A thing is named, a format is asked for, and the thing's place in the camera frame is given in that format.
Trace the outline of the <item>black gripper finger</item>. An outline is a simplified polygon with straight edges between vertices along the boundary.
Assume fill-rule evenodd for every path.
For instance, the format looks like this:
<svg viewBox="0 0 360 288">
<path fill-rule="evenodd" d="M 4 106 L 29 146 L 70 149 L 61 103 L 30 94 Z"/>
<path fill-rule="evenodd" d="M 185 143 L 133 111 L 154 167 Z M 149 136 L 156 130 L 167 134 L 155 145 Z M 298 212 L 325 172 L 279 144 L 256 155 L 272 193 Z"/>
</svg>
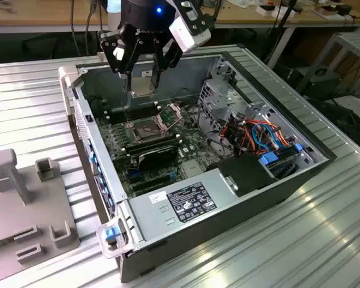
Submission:
<svg viewBox="0 0 360 288">
<path fill-rule="evenodd" d="M 152 69 L 151 84 L 157 89 L 160 84 L 161 73 L 168 68 L 175 68 L 183 54 L 183 51 L 174 40 L 162 40 L 155 38 L 154 44 L 154 66 Z"/>
<path fill-rule="evenodd" d="M 142 53 L 141 30 L 132 25 L 122 25 L 119 32 L 100 31 L 100 47 L 109 67 L 124 80 L 124 90 L 131 92 L 132 70 Z"/>
</svg>

